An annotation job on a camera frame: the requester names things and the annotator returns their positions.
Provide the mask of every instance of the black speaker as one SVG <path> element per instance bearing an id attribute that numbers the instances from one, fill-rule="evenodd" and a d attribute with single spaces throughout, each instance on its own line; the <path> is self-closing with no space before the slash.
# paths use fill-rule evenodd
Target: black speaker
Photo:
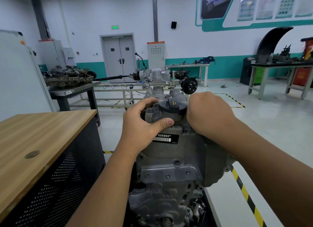
<path id="1" fill-rule="evenodd" d="M 175 29 L 175 28 L 176 28 L 176 25 L 177 25 L 177 22 L 173 22 L 173 21 L 172 21 L 171 29 Z"/>

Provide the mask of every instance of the person's left hand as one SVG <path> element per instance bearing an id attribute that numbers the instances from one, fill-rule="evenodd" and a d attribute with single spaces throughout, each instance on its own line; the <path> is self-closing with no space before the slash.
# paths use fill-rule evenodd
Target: person's left hand
<path id="1" fill-rule="evenodd" d="M 141 111 L 158 102 L 157 98 L 140 100 L 123 115 L 122 136 L 117 149 L 123 149 L 127 154 L 135 154 L 145 149 L 155 136 L 165 128 L 174 125 L 171 118 L 162 118 L 155 123 L 147 123 L 141 117 Z"/>

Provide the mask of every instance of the black tabletop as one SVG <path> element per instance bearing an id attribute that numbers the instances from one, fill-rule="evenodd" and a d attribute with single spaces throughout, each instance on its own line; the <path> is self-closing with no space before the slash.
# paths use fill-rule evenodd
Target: black tabletop
<path id="1" fill-rule="evenodd" d="M 296 67 L 312 67 L 313 62 L 295 62 L 295 63 L 272 63 L 272 64 L 251 64 L 251 66 L 258 66 L 258 67 L 289 67 L 289 66 L 296 66 Z"/>

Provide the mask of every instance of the engine cover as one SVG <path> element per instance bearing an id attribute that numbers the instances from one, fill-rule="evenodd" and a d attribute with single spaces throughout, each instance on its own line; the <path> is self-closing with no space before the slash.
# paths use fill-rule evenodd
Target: engine cover
<path id="1" fill-rule="evenodd" d="M 175 124 L 137 156 L 137 177 L 146 188 L 129 193 L 130 209 L 142 226 L 162 226 L 167 218 L 171 226 L 183 227 L 189 223 L 190 200 L 201 198 L 204 187 L 216 183 L 235 159 L 191 128 L 186 119 L 188 101 L 179 89 L 165 95 L 162 86 L 150 87 L 147 97 L 159 102 L 146 109 L 146 122 L 170 117 Z"/>

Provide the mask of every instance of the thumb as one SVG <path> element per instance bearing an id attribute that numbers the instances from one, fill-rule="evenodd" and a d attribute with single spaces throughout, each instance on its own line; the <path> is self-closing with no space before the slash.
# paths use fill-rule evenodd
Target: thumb
<path id="1" fill-rule="evenodd" d="M 158 134 L 160 131 L 174 125 L 174 120 L 171 118 L 162 118 L 157 122 L 151 124 L 152 130 L 155 134 Z"/>

